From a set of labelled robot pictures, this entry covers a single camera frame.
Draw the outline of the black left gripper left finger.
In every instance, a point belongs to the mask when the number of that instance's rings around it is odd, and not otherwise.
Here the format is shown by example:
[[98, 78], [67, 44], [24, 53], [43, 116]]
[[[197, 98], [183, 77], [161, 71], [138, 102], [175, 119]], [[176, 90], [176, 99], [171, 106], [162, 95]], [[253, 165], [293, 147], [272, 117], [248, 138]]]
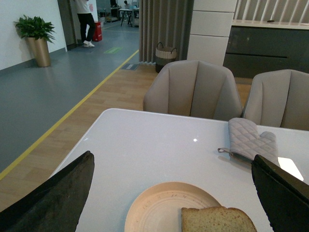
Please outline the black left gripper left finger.
[[90, 191], [94, 155], [86, 151], [0, 213], [2, 232], [73, 232]]

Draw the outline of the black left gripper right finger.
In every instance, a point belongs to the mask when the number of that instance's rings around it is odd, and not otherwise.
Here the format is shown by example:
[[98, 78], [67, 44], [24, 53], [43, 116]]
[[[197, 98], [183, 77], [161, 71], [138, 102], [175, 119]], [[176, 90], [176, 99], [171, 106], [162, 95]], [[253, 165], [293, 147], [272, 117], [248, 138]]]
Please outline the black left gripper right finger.
[[306, 183], [261, 155], [252, 161], [252, 178], [273, 231], [309, 230], [309, 186]]

